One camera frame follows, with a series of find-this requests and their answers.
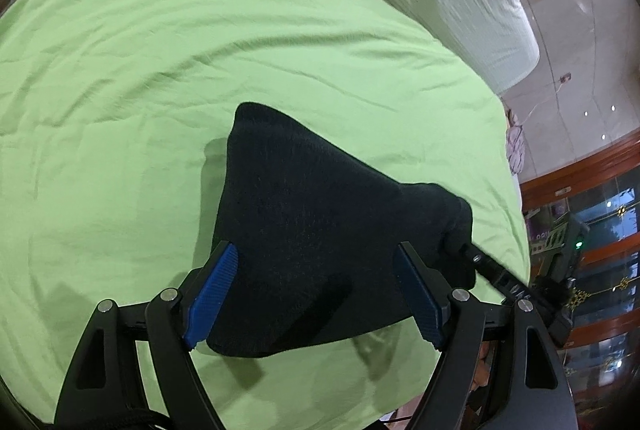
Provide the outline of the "light green bed sheet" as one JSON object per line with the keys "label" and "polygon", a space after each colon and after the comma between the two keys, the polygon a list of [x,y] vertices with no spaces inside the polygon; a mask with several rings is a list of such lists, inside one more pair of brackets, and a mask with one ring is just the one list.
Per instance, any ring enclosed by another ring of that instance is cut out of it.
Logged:
{"label": "light green bed sheet", "polygon": [[17,0],[1,20],[1,376],[51,421],[85,324],[212,244],[235,109],[269,105],[392,178],[473,209],[527,280],[486,83],[382,0]]}

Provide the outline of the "floral quilt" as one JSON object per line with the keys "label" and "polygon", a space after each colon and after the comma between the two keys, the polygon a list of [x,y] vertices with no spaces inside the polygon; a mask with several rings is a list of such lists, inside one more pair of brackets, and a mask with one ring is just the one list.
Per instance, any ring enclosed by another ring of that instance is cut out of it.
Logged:
{"label": "floral quilt", "polygon": [[525,162],[525,138],[523,128],[515,112],[506,107],[506,159],[514,176],[520,174]]}

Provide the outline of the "black knitted pants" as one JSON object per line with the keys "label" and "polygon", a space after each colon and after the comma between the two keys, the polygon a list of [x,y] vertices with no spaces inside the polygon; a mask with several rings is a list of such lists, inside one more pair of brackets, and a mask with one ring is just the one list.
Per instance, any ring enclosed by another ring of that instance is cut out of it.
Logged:
{"label": "black knitted pants", "polygon": [[451,286],[471,289],[472,211],[437,184],[401,183],[271,107],[244,103],[227,143],[214,239],[238,272],[207,337],[265,358],[354,338],[410,312],[393,267],[408,242]]}

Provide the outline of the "wooden glass display cabinet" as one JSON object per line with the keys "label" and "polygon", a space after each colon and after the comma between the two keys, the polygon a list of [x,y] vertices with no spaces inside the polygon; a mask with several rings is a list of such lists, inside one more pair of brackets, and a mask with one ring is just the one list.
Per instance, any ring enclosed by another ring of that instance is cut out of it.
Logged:
{"label": "wooden glass display cabinet", "polygon": [[560,357],[582,429],[639,425],[639,133],[521,186],[531,244],[573,213],[589,228]]}

